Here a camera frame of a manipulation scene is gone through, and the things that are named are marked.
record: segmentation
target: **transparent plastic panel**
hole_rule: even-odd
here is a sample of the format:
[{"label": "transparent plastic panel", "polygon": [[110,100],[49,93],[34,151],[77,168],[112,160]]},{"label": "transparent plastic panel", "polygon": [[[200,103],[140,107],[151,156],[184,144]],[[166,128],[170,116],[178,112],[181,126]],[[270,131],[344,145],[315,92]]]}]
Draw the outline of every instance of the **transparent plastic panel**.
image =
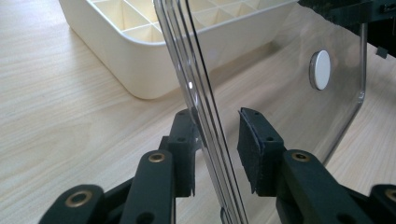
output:
[{"label": "transparent plastic panel", "polygon": [[224,222],[276,218],[275,199],[251,193],[236,149],[241,107],[263,113],[287,149],[323,162],[359,111],[365,26],[334,24],[340,2],[156,0]]}]

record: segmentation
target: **tray compartment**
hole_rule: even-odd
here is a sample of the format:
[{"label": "tray compartment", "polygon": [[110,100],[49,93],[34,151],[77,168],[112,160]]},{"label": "tray compartment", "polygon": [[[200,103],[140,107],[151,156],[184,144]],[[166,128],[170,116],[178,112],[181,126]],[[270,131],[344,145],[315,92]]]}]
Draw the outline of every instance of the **tray compartment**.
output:
[{"label": "tray compartment", "polygon": [[136,11],[140,12],[150,22],[158,22],[154,5],[149,0],[126,0]]},{"label": "tray compartment", "polygon": [[236,4],[231,4],[225,7],[222,7],[222,9],[229,14],[233,15],[234,17],[240,17],[240,16],[245,16],[248,15],[254,11],[256,11],[254,8],[251,6],[245,4],[245,3],[236,3]]},{"label": "tray compartment", "polygon": [[211,26],[233,19],[232,15],[220,8],[213,8],[198,12],[194,15],[194,17],[204,26]]},{"label": "tray compartment", "polygon": [[163,42],[163,33],[161,33],[155,25],[149,24],[140,26],[124,32],[128,36],[143,42]]}]

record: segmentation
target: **light wood grain surface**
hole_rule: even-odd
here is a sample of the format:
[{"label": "light wood grain surface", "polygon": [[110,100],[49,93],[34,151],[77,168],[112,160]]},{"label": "light wood grain surface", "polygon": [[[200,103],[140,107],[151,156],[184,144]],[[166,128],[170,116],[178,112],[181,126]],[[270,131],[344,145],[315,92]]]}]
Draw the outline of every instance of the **light wood grain surface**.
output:
[{"label": "light wood grain surface", "polygon": [[[1,1],[0,15],[0,223],[37,223],[75,185],[109,190],[132,177],[185,105],[179,90],[130,95],[56,0]],[[396,60],[368,54],[366,101],[327,166],[365,194],[396,184]],[[201,154],[197,167],[197,196],[178,201],[178,222],[219,223]]]}]

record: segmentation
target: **circular hole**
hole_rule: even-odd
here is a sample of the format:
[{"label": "circular hole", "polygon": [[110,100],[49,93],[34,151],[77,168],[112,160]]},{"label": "circular hole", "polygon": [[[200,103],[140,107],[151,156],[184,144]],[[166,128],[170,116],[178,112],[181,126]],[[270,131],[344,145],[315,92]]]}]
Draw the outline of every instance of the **circular hole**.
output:
[{"label": "circular hole", "polygon": [[152,213],[142,213],[136,219],[136,224],[150,224],[154,221]]},{"label": "circular hole", "polygon": [[68,207],[80,207],[87,203],[92,197],[92,193],[88,190],[80,190],[66,199],[66,206]]},{"label": "circular hole", "polygon": [[306,156],[303,155],[303,154],[296,154],[296,157],[297,157],[298,159],[301,159],[301,160],[305,160],[305,159],[306,159]]},{"label": "circular hole", "polygon": [[347,215],[347,214],[339,214],[339,215],[337,216],[337,219],[338,219],[341,223],[344,223],[344,224],[354,224],[354,223],[356,223],[355,218],[353,218],[352,216]]},{"label": "circular hole", "polygon": [[294,152],[294,153],[291,154],[291,156],[296,161],[309,161],[310,160],[308,155],[305,155],[304,153],[301,153],[301,152]]},{"label": "circular hole", "polygon": [[396,189],[386,189],[385,194],[389,199],[396,203]]},{"label": "circular hole", "polygon": [[160,162],[165,160],[165,155],[162,153],[154,153],[148,157],[148,160],[151,162]]},{"label": "circular hole", "polygon": [[87,194],[85,193],[80,193],[75,195],[71,200],[73,203],[81,203],[87,198]]}]

